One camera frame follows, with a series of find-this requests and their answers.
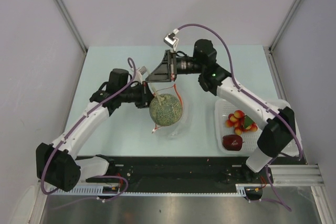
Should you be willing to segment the fake green melon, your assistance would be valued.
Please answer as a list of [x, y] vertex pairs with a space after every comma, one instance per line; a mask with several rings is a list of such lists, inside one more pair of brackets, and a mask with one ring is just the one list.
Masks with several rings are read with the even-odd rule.
[[153, 89], [154, 98], [149, 107], [149, 113], [155, 124], [154, 131], [161, 127], [172, 126], [183, 115], [183, 100], [176, 84], [163, 89]]

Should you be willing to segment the clear zip top bag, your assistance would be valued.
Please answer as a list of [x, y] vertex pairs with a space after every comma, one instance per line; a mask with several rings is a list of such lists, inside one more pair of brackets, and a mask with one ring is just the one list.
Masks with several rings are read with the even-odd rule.
[[188, 127], [189, 105], [178, 91], [177, 85], [154, 90], [149, 106], [150, 118], [154, 122], [152, 134], [174, 139]]

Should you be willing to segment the fake red strawberries bunch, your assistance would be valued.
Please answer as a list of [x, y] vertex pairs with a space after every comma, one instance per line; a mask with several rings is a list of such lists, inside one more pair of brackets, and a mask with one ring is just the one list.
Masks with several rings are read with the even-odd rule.
[[258, 130], [257, 124], [241, 110], [236, 110], [234, 113], [229, 114], [224, 125], [227, 128], [232, 128], [236, 135], [257, 132]]

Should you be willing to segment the fake red apple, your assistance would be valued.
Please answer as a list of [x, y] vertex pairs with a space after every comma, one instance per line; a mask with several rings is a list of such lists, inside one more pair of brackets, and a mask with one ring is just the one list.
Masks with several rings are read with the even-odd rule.
[[239, 135], [225, 135], [222, 138], [222, 146], [228, 151], [240, 151], [243, 146], [243, 139]]

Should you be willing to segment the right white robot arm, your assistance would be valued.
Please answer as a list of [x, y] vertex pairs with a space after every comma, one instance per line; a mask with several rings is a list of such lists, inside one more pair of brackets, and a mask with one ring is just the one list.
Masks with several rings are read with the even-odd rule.
[[292, 141], [296, 140], [294, 111], [269, 104], [246, 90], [234, 80], [232, 71], [227, 71], [216, 62], [217, 51], [207, 39], [194, 44], [191, 57], [177, 57], [171, 49], [166, 50], [161, 63], [149, 74], [146, 82], [172, 82], [180, 74], [198, 74], [202, 89], [222, 98], [249, 116], [262, 133], [257, 147], [242, 169], [243, 179], [254, 183], [261, 177], [261, 170]]

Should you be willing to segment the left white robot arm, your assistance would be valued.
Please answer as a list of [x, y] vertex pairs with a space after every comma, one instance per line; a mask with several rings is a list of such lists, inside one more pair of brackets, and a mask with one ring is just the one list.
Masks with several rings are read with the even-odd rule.
[[78, 182], [92, 177], [100, 177], [105, 182], [115, 178], [112, 159], [96, 155], [78, 160], [77, 156], [98, 126], [121, 104], [134, 103], [139, 109], [149, 107], [154, 96], [142, 80], [146, 72], [145, 66], [133, 74], [124, 69], [113, 69], [109, 80], [92, 94], [79, 120], [52, 143], [41, 143], [37, 147], [37, 177], [42, 185], [49, 183], [63, 191], [70, 191]]

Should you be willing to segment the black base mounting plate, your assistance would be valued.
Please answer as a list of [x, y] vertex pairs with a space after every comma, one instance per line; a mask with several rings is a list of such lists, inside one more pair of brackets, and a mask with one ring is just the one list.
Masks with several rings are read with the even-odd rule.
[[88, 183], [112, 182], [120, 175], [130, 190], [144, 192], [220, 192], [236, 184], [260, 184], [271, 174], [262, 169], [248, 171], [244, 157], [135, 157], [109, 156], [111, 162], [105, 178], [88, 178]]

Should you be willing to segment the white perforated plastic basket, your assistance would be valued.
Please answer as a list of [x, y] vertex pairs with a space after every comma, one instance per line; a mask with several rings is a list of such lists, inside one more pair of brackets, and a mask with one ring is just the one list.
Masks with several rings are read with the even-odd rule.
[[[285, 108], [286, 106], [291, 107], [291, 105], [287, 101], [282, 99], [267, 100], [267, 103], [270, 103], [281, 109]], [[259, 129], [259, 127], [258, 130], [256, 130], [255, 132], [249, 131], [242, 133], [241, 137], [243, 139], [243, 143], [241, 149], [238, 151], [229, 151], [222, 145], [222, 140], [224, 136], [234, 134], [234, 128], [226, 127], [225, 122], [228, 120], [229, 114], [233, 113], [236, 110], [238, 109], [233, 104], [231, 104], [226, 100], [219, 99], [215, 102], [214, 124], [215, 124], [217, 145], [220, 151], [222, 151], [225, 155], [250, 156], [251, 153], [257, 147], [257, 140], [262, 133], [262, 130]], [[294, 140], [292, 140], [282, 150], [282, 152], [290, 156], [297, 156], [299, 154], [298, 148]]]

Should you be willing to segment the left aluminium frame post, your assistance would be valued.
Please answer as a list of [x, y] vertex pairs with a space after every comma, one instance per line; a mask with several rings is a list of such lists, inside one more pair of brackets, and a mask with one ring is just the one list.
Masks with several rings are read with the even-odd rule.
[[76, 43], [78, 44], [81, 51], [86, 55], [88, 52], [88, 48], [85, 45], [85, 42], [64, 2], [64, 0], [53, 0], [56, 7], [58, 8], [61, 16], [63, 17], [66, 26], [70, 30], [73, 38], [75, 39]]

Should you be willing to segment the aluminium frame post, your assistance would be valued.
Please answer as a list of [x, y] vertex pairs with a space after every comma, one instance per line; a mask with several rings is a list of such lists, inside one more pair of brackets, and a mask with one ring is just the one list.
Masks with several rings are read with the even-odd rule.
[[75, 39], [76, 43], [78, 44], [81, 51], [86, 55], [88, 52], [88, 48], [85, 45], [85, 42], [64, 2], [64, 0], [53, 0], [56, 7], [58, 8], [61, 16], [63, 17], [66, 26], [70, 30], [73, 38]]
[[298, 11], [300, 5], [302, 4], [303, 0], [293, 0], [287, 14], [285, 15], [284, 20], [282, 21], [278, 31], [276, 32], [275, 37], [273, 38], [268, 50], [273, 53], [275, 48], [277, 47], [278, 43], [280, 42], [281, 38], [283, 37], [284, 33], [286, 32], [288, 26], [290, 25], [292, 19], [294, 18], [296, 12]]

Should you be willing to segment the right aluminium frame post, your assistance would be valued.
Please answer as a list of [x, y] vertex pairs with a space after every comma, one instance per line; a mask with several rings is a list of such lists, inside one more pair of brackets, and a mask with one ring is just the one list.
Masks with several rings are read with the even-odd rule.
[[273, 38], [268, 50], [273, 53], [275, 48], [277, 47], [278, 43], [280, 42], [281, 38], [283, 37], [284, 33], [286, 32], [288, 26], [290, 25], [292, 19], [294, 18], [296, 12], [298, 11], [300, 5], [302, 4], [303, 0], [293, 0], [287, 14], [285, 15], [284, 20], [282, 21], [278, 31], [276, 32], [275, 37]]

